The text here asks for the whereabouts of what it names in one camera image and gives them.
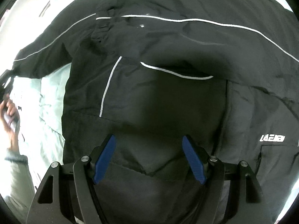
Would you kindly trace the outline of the left forearm green sleeve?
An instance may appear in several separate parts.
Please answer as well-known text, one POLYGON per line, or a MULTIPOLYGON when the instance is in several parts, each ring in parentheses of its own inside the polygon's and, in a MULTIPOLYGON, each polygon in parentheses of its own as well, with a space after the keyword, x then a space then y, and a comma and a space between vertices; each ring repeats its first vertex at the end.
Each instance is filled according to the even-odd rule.
POLYGON ((17 220, 26 223, 35 196, 27 156, 7 150, 4 158, 4 176, 7 178, 4 182, 4 201, 17 220))

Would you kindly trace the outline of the person's left hand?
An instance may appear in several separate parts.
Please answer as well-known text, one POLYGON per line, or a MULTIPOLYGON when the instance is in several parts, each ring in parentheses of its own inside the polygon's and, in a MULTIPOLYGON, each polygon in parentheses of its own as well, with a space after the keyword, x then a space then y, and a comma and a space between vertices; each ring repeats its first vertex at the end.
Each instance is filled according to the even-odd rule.
POLYGON ((16 153, 19 153, 19 119, 16 105, 6 94, 1 102, 1 145, 16 153))

